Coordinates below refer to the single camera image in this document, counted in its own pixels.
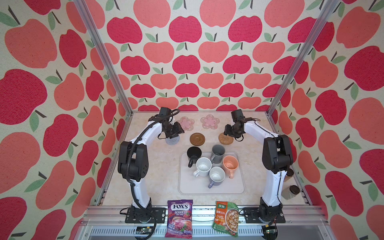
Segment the lavender mug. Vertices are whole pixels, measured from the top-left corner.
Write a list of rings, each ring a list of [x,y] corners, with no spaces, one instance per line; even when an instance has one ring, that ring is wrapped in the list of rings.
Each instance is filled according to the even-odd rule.
[[[225,180],[226,173],[221,167],[213,167],[210,170],[209,178],[210,184],[208,188],[211,189],[213,186],[219,186]]]

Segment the round woven rattan coaster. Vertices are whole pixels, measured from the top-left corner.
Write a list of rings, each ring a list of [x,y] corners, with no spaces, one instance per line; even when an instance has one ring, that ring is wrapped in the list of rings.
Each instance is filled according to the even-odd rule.
[[[222,145],[226,145],[226,146],[231,145],[234,142],[233,137],[227,136],[224,133],[220,133],[218,139]]]

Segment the aluminium frame post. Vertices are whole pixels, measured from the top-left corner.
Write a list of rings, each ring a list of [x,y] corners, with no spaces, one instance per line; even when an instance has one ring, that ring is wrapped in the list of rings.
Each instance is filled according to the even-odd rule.
[[[95,45],[95,48],[98,51],[98,54],[101,58],[101,61],[105,67],[105,70],[107,74],[109,75],[112,84],[117,91],[117,95],[120,98],[123,107],[125,108],[127,115],[131,117],[133,115],[133,110],[131,108],[131,105],[127,99],[127,96],[125,95],[125,91],[123,89],[122,83],[120,81],[120,78],[115,71],[115,68],[113,66],[112,60],[109,56],[109,53],[107,51],[107,48],[105,47],[104,42],[102,41],[99,31],[97,29],[97,26],[93,20],[92,14],[86,4],[86,1],[83,0],[74,0],[74,3],[77,7],[77,10],[80,14],[80,17],[82,18],[82,21],[84,22],[89,35]]]
[[[273,98],[268,110],[267,110],[267,116],[271,117],[274,110],[276,109],[277,105],[281,101],[281,98],[283,97],[284,93],[288,89],[288,86],[290,82],[293,80],[294,76],[298,72],[300,66],[304,62],[307,54],[312,49],[315,41],[317,40],[319,34],[325,27],[328,19],[334,12],[334,9],[337,7],[340,1],[337,0],[329,0],[325,3],[323,9],[321,10],[319,17],[314,23],[314,26],[312,27],[306,41],[303,43],[303,46],[300,48],[298,55],[296,56],[296,59],[294,60],[288,74],[286,77],[284,77],[283,82],[276,93],[275,97]]]

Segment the round grey coaster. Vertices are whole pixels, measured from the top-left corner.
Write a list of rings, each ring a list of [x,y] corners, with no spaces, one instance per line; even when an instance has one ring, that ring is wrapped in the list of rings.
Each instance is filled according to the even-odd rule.
[[[174,138],[166,138],[166,143],[168,145],[171,145],[171,146],[176,145],[179,141],[180,141],[180,137],[179,136],[174,137]]]

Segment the pink flower silicone coaster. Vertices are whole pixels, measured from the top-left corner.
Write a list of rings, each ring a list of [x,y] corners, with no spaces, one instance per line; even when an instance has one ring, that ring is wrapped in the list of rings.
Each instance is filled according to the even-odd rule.
[[[216,130],[218,128],[218,124],[220,123],[220,119],[214,117],[213,115],[207,115],[200,119],[202,123],[202,127],[204,129],[212,129]]]

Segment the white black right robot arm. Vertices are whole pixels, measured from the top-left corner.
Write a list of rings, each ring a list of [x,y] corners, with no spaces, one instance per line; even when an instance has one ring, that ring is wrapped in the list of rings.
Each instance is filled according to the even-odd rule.
[[[226,125],[224,134],[235,139],[248,134],[263,144],[262,162],[268,173],[261,205],[280,206],[283,181],[293,164],[289,137],[273,133],[256,122],[236,122],[232,126]]]

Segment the grey spice jar black lid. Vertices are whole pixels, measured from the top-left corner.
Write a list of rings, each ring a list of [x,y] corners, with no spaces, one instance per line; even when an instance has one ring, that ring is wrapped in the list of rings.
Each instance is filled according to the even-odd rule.
[[[301,190],[298,186],[296,185],[291,185],[287,188],[285,188],[283,191],[282,191],[282,194],[281,196],[286,199],[286,200],[290,200],[292,198],[294,198],[295,196],[297,196],[298,194],[301,193]]]

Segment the grey mug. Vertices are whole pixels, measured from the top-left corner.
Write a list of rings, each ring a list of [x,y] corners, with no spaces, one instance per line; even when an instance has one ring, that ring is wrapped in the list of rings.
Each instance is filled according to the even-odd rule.
[[[220,166],[223,162],[226,150],[222,145],[214,145],[212,147],[211,162],[213,166]]]

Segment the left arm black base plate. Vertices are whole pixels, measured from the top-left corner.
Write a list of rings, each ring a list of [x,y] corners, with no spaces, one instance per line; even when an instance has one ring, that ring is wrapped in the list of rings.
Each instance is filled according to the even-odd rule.
[[[149,206],[145,211],[130,206],[126,213],[125,223],[127,224],[163,224],[167,216],[166,208],[154,208]]]

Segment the orange pink mug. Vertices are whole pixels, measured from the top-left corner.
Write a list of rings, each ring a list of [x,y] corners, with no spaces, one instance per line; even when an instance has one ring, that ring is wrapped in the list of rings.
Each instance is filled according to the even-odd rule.
[[[223,158],[223,170],[226,175],[229,176],[230,179],[233,179],[235,176],[235,172],[239,167],[239,161],[237,158],[233,156],[226,156]]]

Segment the black mug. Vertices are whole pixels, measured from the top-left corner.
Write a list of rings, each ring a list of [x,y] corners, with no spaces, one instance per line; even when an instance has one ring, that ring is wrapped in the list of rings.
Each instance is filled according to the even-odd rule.
[[[199,147],[190,147],[187,150],[187,156],[189,159],[188,167],[191,168],[193,164],[197,162],[197,160],[201,157],[202,151]]]

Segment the aluminium frame post left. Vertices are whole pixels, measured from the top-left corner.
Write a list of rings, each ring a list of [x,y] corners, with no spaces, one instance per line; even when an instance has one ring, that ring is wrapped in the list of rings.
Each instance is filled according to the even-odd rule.
[[[77,7],[77,10],[80,14],[80,17],[82,18],[82,21],[84,22],[89,35],[95,45],[95,48],[98,51],[98,54],[101,58],[101,61],[105,67],[105,70],[107,74],[109,75],[112,84],[117,91],[117,95],[120,98],[123,107],[125,108],[127,115],[131,117],[133,115],[133,110],[131,108],[131,105],[127,99],[127,96],[125,95],[125,91],[123,89],[122,83],[120,81],[120,78],[115,71],[115,68],[113,66],[112,60],[109,56],[109,53],[107,51],[107,48],[105,47],[104,42],[102,41],[99,31],[97,29],[97,26],[93,20],[92,14],[86,4],[86,1],[83,0],[74,0],[74,3]]]

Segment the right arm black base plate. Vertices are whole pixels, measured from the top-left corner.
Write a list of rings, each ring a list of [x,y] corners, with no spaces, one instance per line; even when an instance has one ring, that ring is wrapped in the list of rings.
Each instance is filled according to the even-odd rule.
[[[247,224],[284,224],[286,219],[282,209],[283,205],[281,204],[274,207],[260,205],[257,208],[243,208],[241,215]]]

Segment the aluminium front frame rail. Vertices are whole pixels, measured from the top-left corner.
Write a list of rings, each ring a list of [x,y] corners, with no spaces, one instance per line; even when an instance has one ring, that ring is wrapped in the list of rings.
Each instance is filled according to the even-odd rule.
[[[213,229],[215,206],[195,205],[192,211],[194,240],[232,240],[229,234]],[[157,224],[127,223],[125,206],[89,207],[75,232],[75,240],[138,240],[152,234],[163,240],[167,231],[167,215]],[[245,212],[239,218],[239,240],[261,240],[263,234],[277,233],[278,240],[334,240],[329,222],[320,207],[285,205],[281,216],[270,224],[257,223]]]

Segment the round brown wooden coaster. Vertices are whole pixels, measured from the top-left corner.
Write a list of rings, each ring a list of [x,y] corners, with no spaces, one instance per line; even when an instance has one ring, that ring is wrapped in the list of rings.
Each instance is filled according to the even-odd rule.
[[[191,136],[190,136],[190,142],[192,145],[198,147],[198,146],[202,146],[206,141],[206,138],[203,134],[201,133],[193,133]]]

